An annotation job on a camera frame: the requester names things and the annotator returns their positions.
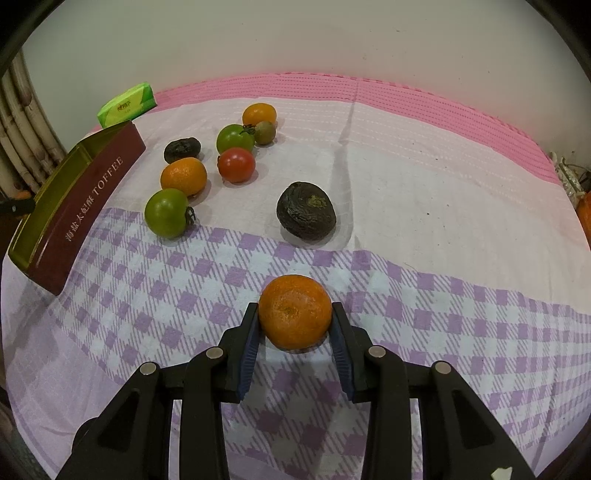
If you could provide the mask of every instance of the open box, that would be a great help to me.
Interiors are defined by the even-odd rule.
[[[18,226],[8,250],[14,264],[60,294],[93,222],[144,150],[131,121],[76,144],[35,195],[35,211]]]

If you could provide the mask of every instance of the red tomato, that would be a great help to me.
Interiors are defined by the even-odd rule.
[[[228,148],[217,158],[217,169],[231,183],[247,181],[255,171],[255,157],[244,148]]]

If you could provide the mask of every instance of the green tomato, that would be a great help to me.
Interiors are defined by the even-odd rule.
[[[254,128],[243,127],[242,125],[228,125],[222,128],[217,136],[217,151],[224,153],[228,148],[240,147],[252,151],[255,146]]]
[[[256,124],[255,140],[259,145],[268,145],[275,140],[277,130],[271,122],[262,121]]]
[[[177,189],[164,189],[152,195],[146,203],[144,217],[150,230],[163,238],[183,234],[187,225],[195,220],[187,196]]]

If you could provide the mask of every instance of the wrinkled black fruit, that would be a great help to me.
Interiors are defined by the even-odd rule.
[[[201,143],[194,137],[181,138],[170,142],[164,149],[166,163],[175,162],[181,158],[195,157],[201,152]]]
[[[279,197],[277,218],[283,228],[302,240],[320,240],[336,225],[328,195],[306,181],[292,183]]]

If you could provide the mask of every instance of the green tissue package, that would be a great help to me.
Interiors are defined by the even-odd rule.
[[[126,120],[138,118],[156,106],[152,87],[148,82],[140,83],[107,102],[96,117],[101,127],[107,128]]]

